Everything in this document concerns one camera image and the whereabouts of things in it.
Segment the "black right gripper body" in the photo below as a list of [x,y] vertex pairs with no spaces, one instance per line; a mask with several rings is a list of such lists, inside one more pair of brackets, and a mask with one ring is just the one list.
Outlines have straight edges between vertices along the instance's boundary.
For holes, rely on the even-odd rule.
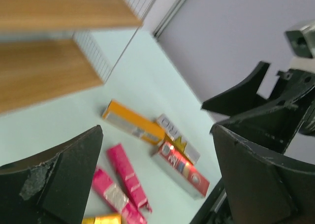
[[281,95],[218,124],[260,146],[284,154],[296,133],[315,134],[315,75],[292,70]]

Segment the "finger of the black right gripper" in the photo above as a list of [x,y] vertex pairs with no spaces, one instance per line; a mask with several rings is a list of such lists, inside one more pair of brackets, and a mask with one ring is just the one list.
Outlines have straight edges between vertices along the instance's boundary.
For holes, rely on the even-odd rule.
[[260,61],[239,84],[202,103],[201,108],[226,116],[234,116],[267,102],[257,93],[270,64]]

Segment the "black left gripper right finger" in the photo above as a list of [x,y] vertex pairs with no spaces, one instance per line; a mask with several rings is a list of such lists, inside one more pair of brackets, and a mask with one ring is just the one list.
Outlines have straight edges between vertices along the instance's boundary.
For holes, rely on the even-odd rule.
[[315,166],[212,127],[215,150],[236,224],[313,224]]

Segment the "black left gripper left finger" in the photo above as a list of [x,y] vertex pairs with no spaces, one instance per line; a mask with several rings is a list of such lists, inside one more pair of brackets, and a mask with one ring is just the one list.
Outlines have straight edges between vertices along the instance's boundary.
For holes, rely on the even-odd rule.
[[0,168],[2,224],[79,224],[86,209],[103,132],[73,139]]

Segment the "red toothpaste box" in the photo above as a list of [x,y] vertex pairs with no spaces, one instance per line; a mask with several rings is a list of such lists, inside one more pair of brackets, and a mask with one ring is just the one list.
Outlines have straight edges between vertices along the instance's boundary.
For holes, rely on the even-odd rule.
[[205,198],[209,180],[199,172],[170,142],[156,146],[152,159],[181,189],[193,199]]

